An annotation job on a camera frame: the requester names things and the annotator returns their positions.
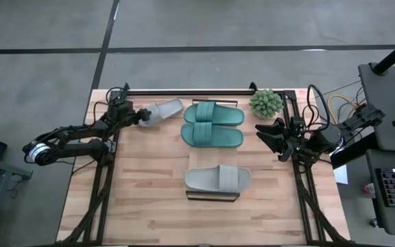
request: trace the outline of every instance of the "white paper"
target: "white paper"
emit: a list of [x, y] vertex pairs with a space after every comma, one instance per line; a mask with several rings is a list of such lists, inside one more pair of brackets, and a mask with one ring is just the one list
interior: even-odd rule
[[333, 170], [337, 183], [348, 185], [347, 165], [343, 165]]

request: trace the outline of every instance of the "wooden tabletop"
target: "wooden tabletop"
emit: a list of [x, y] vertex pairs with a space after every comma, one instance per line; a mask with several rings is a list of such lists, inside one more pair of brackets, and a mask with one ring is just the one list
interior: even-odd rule
[[[298, 107], [303, 109], [307, 90], [295, 91]], [[93, 121], [93, 105], [105, 102], [105, 94], [106, 90], [93, 91], [86, 123]], [[180, 127], [185, 123], [182, 113], [153, 128], [122, 129], [104, 244], [305, 244], [291, 161], [279, 162], [277, 154], [256, 136], [256, 124], [272, 124], [274, 120], [257, 119], [248, 106], [250, 96], [132, 96], [129, 100], [138, 110], [173, 98], [180, 99], [185, 108], [192, 99], [237, 100], [238, 108], [246, 116], [244, 123], [237, 126], [243, 132], [244, 142], [231, 149], [191, 148], [180, 136]], [[106, 106], [97, 105], [97, 117], [104, 111]], [[77, 158], [74, 169], [90, 160], [88, 156]], [[252, 172], [251, 186], [233, 203], [187, 200], [185, 172], [218, 164], [248, 168]], [[312, 171], [321, 210], [339, 233], [349, 239], [332, 167], [317, 162]], [[94, 174], [93, 163], [72, 177], [58, 240], [68, 236], [86, 213]], [[315, 235], [311, 212], [309, 218]]]

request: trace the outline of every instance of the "small plant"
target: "small plant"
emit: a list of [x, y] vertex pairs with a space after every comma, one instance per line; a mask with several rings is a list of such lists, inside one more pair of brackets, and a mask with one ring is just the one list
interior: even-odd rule
[[252, 112], [261, 119], [271, 119], [283, 109], [283, 101], [272, 90], [257, 91], [250, 99]]

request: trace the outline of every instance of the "grey slide sandal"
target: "grey slide sandal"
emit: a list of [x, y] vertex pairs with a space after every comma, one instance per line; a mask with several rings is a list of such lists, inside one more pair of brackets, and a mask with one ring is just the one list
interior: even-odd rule
[[188, 188], [198, 191], [241, 193], [251, 184], [251, 171], [233, 165], [190, 169], [185, 174]]
[[183, 108], [184, 106], [179, 99], [172, 99], [162, 104], [150, 104], [147, 107], [147, 110], [151, 112], [149, 121], [140, 120], [138, 125], [141, 127], [155, 126], [167, 118], [177, 115]]

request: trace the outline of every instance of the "grey floor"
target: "grey floor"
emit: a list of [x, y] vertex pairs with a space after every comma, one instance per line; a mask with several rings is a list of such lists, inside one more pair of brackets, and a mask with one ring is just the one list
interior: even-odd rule
[[[0, 0], [0, 49], [100, 48], [112, 0]], [[121, 0], [110, 47], [222, 45], [394, 45], [395, 0]], [[108, 54], [99, 88], [299, 88], [327, 92], [359, 79], [357, 65], [390, 50]], [[71, 166], [23, 162], [21, 148], [56, 126], [80, 124], [99, 54], [0, 55], [0, 140], [4, 160], [34, 170], [0, 216], [0, 246], [53, 243]], [[360, 83], [336, 93], [355, 96]], [[332, 109], [342, 104], [338, 99]], [[340, 185], [350, 234], [395, 246], [368, 226], [374, 217], [363, 159]]]

